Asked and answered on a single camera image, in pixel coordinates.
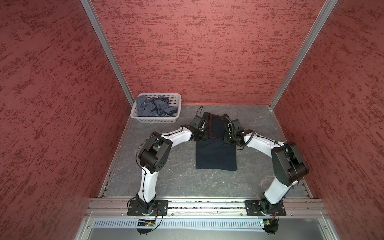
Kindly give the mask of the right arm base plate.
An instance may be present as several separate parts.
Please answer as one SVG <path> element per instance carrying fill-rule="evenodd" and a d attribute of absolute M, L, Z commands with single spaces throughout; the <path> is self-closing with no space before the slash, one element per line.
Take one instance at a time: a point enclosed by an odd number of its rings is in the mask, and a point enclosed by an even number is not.
<path fill-rule="evenodd" d="M 287 215 L 282 201 L 272 205 L 267 200 L 246 200 L 245 210 L 247 216 L 285 217 Z"/>

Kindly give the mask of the navy tank top red trim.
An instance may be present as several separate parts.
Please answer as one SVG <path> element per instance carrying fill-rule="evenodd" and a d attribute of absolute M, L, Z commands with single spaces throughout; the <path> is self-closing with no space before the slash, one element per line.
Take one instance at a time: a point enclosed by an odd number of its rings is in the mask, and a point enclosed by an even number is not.
<path fill-rule="evenodd" d="M 210 138 L 196 143 L 196 168 L 236 171 L 236 147 L 224 142 L 228 121 L 208 112 L 203 114 L 203 118 L 208 122 Z"/>

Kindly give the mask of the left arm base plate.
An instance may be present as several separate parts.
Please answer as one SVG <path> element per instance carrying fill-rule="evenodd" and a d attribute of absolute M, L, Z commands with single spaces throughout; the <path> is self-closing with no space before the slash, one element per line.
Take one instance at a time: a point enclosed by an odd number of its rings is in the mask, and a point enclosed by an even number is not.
<path fill-rule="evenodd" d="M 145 203 L 141 199 L 128 202 L 128 216 L 166 216 L 168 211 L 168 200 L 152 200 Z"/>

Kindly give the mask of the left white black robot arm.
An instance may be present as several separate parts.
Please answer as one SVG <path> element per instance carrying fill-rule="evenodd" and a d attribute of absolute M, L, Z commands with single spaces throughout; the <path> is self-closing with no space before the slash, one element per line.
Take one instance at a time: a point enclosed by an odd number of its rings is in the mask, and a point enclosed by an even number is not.
<path fill-rule="evenodd" d="M 151 133 L 136 153 L 136 163 L 142 170 L 142 179 L 138 193 L 127 203 L 127 215 L 165 216 L 169 201 L 156 199 L 156 185 L 159 172 L 166 165 L 171 149 L 185 142 L 205 141 L 209 138 L 207 128 L 188 125 L 169 133 Z"/>

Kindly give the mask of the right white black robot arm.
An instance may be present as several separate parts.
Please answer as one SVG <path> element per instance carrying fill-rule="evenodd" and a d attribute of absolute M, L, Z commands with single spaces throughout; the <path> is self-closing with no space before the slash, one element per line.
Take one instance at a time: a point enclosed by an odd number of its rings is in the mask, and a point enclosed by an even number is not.
<path fill-rule="evenodd" d="M 272 159 L 274 180 L 269 188 L 261 193 L 259 201 L 246 201 L 248 215 L 285 216 L 283 198 L 310 172 L 297 144 L 274 141 L 251 130 L 237 134 L 227 133 L 224 143 L 253 148 Z"/>

